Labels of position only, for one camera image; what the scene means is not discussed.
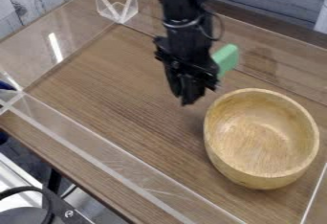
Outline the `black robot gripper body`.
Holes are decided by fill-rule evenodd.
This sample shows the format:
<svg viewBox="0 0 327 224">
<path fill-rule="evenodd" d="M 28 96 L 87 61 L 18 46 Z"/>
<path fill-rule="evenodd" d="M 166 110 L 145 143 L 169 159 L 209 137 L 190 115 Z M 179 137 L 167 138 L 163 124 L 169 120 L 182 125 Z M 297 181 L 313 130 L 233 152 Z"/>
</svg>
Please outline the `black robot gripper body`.
<svg viewBox="0 0 327 224">
<path fill-rule="evenodd" d="M 215 89 L 219 82 L 219 66 L 211 58 L 210 49 L 218 39 L 213 36 L 213 24 L 197 23 L 175 26 L 165 23 L 166 36 L 158 35 L 157 60 L 171 66 L 182 76 L 201 79 L 206 89 Z"/>
</svg>

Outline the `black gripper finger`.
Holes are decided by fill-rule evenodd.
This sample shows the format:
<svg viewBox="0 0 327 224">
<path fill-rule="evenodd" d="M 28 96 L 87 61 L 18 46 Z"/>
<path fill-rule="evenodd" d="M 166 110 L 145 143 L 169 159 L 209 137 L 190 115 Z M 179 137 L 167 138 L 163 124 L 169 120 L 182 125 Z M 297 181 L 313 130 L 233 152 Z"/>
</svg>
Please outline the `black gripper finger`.
<svg viewBox="0 0 327 224">
<path fill-rule="evenodd" d="M 171 92 L 177 98 L 182 96 L 182 82 L 179 72 L 169 65 L 165 66 L 165 73 L 170 85 Z"/>
<path fill-rule="evenodd" d="M 206 86 L 201 79 L 190 75 L 182 76 L 182 105 L 190 105 L 205 96 Z"/>
</svg>

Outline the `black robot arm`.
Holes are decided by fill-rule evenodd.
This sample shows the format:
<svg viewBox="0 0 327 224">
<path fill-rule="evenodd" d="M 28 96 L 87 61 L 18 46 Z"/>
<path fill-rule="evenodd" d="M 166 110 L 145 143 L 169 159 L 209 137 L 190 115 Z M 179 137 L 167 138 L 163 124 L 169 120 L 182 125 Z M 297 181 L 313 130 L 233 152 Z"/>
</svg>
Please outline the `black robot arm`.
<svg viewBox="0 0 327 224">
<path fill-rule="evenodd" d="M 206 90 L 217 89 L 221 65 L 211 57 L 214 13 L 207 0 L 159 0 L 166 36 L 157 36 L 155 57 L 163 64 L 170 89 L 182 105 L 194 104 Z"/>
</svg>

